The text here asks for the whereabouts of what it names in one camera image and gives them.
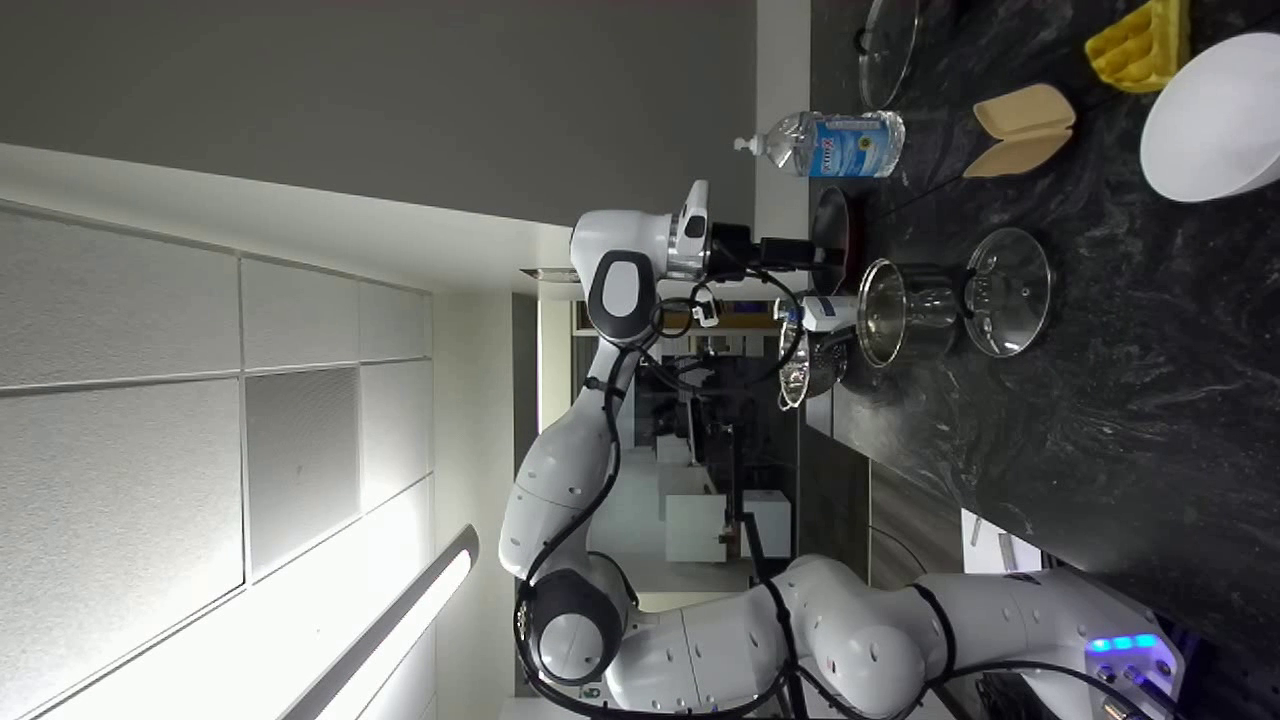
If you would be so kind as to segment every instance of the bottle label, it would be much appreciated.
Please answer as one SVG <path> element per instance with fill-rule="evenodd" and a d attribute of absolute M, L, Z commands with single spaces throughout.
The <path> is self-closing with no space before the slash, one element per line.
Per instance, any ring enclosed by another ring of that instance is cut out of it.
<path fill-rule="evenodd" d="M 874 118 L 840 118 L 814 123 L 809 177 L 873 177 L 884 164 L 888 127 Z"/>

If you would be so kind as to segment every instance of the white bowl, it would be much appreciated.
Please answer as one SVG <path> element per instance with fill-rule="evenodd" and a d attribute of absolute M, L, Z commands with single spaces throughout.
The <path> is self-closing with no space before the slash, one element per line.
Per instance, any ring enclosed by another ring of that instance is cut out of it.
<path fill-rule="evenodd" d="M 1239 35 L 1197 55 L 1156 99 L 1142 173 L 1181 202 L 1280 179 L 1280 35 Z"/>

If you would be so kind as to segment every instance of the black marble countertop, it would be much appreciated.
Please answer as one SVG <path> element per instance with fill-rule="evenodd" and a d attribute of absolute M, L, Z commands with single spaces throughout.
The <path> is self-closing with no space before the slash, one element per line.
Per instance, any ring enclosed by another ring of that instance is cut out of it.
<path fill-rule="evenodd" d="M 812 105 L 858 111 L 849 38 L 868 3 L 815 0 Z M 1155 95 L 1088 69 L 1084 41 L 1138 3 L 963 3 L 891 106 L 908 142 L 864 197 L 867 259 L 960 266 L 1023 228 L 1055 270 L 1050 323 L 995 360 L 854 364 L 840 439 L 1203 635 L 1280 655 L 1280 184 L 1198 205 L 1152 191 L 1138 142 Z M 1193 0 L 1196 51 L 1280 32 L 1272 1 Z M 1075 136 L 1027 176 L 960 178 L 989 145 L 974 102 L 1050 82 Z M 831 181 L 813 181 L 814 196 Z"/>

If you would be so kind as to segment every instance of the water bottle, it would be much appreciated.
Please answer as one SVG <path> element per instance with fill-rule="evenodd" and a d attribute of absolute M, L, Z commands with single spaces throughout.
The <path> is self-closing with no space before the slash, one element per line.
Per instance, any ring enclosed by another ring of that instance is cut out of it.
<path fill-rule="evenodd" d="M 765 135 L 733 141 L 735 150 L 767 155 L 778 169 L 799 177 L 883 178 L 893 172 L 906 129 L 897 113 L 824 115 L 792 113 Z"/>

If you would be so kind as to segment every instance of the stainless steel pot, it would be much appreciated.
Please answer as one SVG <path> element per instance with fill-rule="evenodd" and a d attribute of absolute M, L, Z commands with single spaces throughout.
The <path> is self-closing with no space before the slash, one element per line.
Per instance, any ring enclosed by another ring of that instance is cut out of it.
<path fill-rule="evenodd" d="M 795 355 L 778 370 L 778 407 L 794 410 L 806 397 L 819 396 L 840 382 L 849 366 L 849 350 L 842 342 L 822 345 L 790 319 L 782 322 L 778 352 L 791 347 L 795 333 L 801 333 Z"/>
<path fill-rule="evenodd" d="M 881 259 L 858 288 L 858 345 L 873 368 L 941 357 L 955 340 L 959 313 L 941 269 Z"/>

